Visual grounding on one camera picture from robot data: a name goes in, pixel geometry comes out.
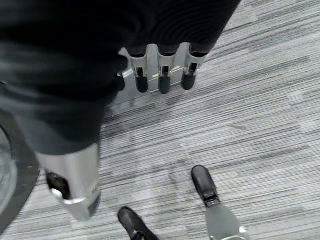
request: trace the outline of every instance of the gray carpet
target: gray carpet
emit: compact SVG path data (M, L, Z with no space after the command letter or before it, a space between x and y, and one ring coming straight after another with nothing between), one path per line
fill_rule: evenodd
M92 220L72 219L41 175L1 239L126 240L127 205L162 240L207 240L197 164L252 239L320 239L319 39L319 0L242 1L194 88L106 112Z

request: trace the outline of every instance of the black rubber tip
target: black rubber tip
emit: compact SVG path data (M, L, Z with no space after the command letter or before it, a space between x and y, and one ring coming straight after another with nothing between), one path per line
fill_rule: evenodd
M215 183L206 167L202 165L194 166L191 170L191 177L195 189L203 201L219 200Z
M116 82L118 91L122 91L125 88L125 80L122 76L115 74L112 76L113 80Z
M136 85L136 89L140 93L145 93L148 90L148 80L145 76L135 77L135 85Z
M159 92L166 94L170 89L170 77L169 76L160 76L158 80Z
M181 86L184 90L191 89L195 84L195 75L182 74Z

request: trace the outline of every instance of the silver metal cylinder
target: silver metal cylinder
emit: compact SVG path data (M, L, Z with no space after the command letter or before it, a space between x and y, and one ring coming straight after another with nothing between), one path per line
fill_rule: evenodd
M45 168L52 194L79 221L88 220L95 212L101 187L98 175L98 145L64 155L35 153Z

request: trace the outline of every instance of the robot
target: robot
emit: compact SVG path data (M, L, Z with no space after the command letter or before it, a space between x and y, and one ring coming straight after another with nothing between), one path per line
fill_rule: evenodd
M158 88L170 88L180 43L189 48L189 90L240 0L5 1L0 22L0 109L13 115L45 169L53 196L79 221L99 205L99 130L105 105L124 88L130 56L148 90L148 44L157 45Z

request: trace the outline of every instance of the black fabric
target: black fabric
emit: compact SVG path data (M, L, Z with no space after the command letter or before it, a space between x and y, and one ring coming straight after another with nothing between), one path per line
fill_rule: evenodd
M27 142L38 152L87 147L100 127L91 116L115 97L112 76L126 68L126 58L118 55L122 47L190 42L207 51L239 2L3 0L0 108L17 116ZM43 122L43 133L33 132L33 120ZM52 130L57 137L49 135ZM82 140L63 146L78 138Z

